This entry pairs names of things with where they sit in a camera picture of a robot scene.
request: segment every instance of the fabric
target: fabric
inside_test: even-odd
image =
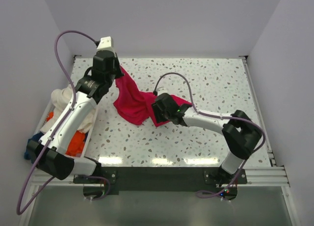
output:
[[[53,117],[53,112],[49,112],[48,117],[46,118],[46,121],[50,120]]]
[[[58,120],[63,110],[68,105],[70,99],[72,98],[72,89],[71,86],[67,86],[64,89],[56,89],[51,93],[51,101],[55,106],[53,110],[53,117],[44,124],[44,126],[40,129],[41,132],[46,133],[54,123]],[[93,118],[95,115],[95,109],[93,109],[83,120],[82,124],[78,127],[78,131],[81,133],[87,133],[90,128],[93,126]]]
[[[142,92],[138,89],[135,81],[131,76],[121,67],[124,76],[116,79],[116,86],[119,89],[119,97],[113,103],[117,109],[118,114],[126,121],[141,125],[144,120],[150,117],[156,127],[167,122],[157,123],[153,112],[152,103],[155,102],[156,96],[152,92]],[[191,104],[186,100],[171,95],[173,99],[180,106],[184,103]]]
[[[43,136],[44,134],[42,132],[39,132],[38,134],[35,134],[33,137],[31,137],[30,139],[27,140],[27,143],[29,143],[30,140],[34,140],[34,141],[39,141],[40,138]],[[30,156],[28,151],[26,150],[24,153],[24,159],[25,160],[30,160]]]
[[[85,134],[79,131],[76,131],[75,134],[73,135],[73,138],[70,141],[68,150],[65,154],[68,156],[80,157],[81,153],[83,152],[84,145],[85,145],[84,139],[85,139]]]

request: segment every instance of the pink towel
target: pink towel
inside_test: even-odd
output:
[[[119,115],[135,125],[141,125],[148,117],[152,119],[156,127],[168,123],[168,121],[161,123],[156,122],[152,108],[152,103],[155,102],[156,96],[154,96],[152,92],[142,92],[138,90],[131,76],[122,67],[121,70],[124,76],[115,80],[116,86],[119,88],[119,97],[113,103]],[[175,95],[171,96],[179,106],[183,103],[191,104],[180,97]]]

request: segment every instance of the white wall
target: white wall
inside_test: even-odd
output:
[[[53,52],[59,30],[44,0],[0,0],[0,225],[17,225],[18,194],[30,165],[26,141],[53,89],[65,85]],[[60,54],[69,68],[64,40]]]
[[[314,221],[313,12],[313,0],[281,0],[249,56],[270,143],[305,226]]]
[[[60,30],[112,36],[119,56],[248,55],[279,0],[46,0]],[[90,42],[65,37],[74,54]]]

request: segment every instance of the terrazzo surface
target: terrazzo surface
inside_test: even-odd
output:
[[[121,65],[133,77],[141,91],[153,91],[158,78],[167,72],[179,72],[191,84],[199,109],[233,113],[243,110],[257,124],[258,116],[241,59],[205,58],[120,58]],[[72,80],[76,83],[92,65],[91,58],[76,58]],[[171,75],[159,86],[186,100],[188,89],[182,78]],[[99,112],[85,156],[103,166],[219,166],[229,149],[220,134],[198,127],[172,123],[155,127],[149,119],[142,125],[128,123],[117,113],[113,102],[119,90],[115,84],[99,103]],[[266,147],[253,154],[247,167],[269,167]]]

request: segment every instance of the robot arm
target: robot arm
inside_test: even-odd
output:
[[[72,157],[65,155],[69,143],[85,117],[108,93],[113,80],[123,76],[117,54],[113,49],[111,37],[102,38],[93,58],[93,66],[88,68],[76,86],[76,103],[73,98],[53,125],[39,142],[30,141],[27,150],[34,162],[43,146],[50,139],[52,131],[63,119],[65,113],[71,113],[64,120],[48,145],[38,168],[62,180],[70,174],[92,175],[99,163],[86,157]]]
[[[199,114],[189,104],[179,106],[168,93],[159,95],[155,103],[152,104],[152,108],[157,122],[169,120],[174,124],[186,127],[195,126],[212,130],[225,137],[230,151],[222,162],[217,175],[213,176],[219,182],[232,178],[243,161],[251,156],[262,137],[260,130],[247,122],[213,118]],[[233,114],[208,111],[202,111],[202,113],[211,114],[215,117],[233,116],[250,120],[243,111],[239,110]]]

